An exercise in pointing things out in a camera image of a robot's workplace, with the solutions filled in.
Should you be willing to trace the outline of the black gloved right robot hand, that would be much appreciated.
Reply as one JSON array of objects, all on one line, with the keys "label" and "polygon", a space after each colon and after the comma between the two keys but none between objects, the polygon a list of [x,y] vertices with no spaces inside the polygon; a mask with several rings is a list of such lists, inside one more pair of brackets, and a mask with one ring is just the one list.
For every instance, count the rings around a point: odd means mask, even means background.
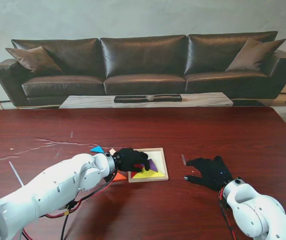
[{"label": "black gloved right robot hand", "polygon": [[189,160],[186,165],[197,169],[201,177],[186,175],[184,176],[185,181],[207,187],[217,192],[234,179],[222,157],[219,155],[214,157],[213,160],[202,157]]}]

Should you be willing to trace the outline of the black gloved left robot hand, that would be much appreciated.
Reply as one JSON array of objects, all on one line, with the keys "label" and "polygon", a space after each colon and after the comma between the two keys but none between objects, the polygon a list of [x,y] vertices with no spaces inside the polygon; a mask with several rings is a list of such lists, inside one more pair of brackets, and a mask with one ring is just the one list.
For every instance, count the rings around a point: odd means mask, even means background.
[{"label": "black gloved left robot hand", "polygon": [[150,170],[148,155],[132,148],[122,148],[113,154],[115,165],[120,171],[139,173],[142,170],[136,165],[143,165],[146,171]]}]

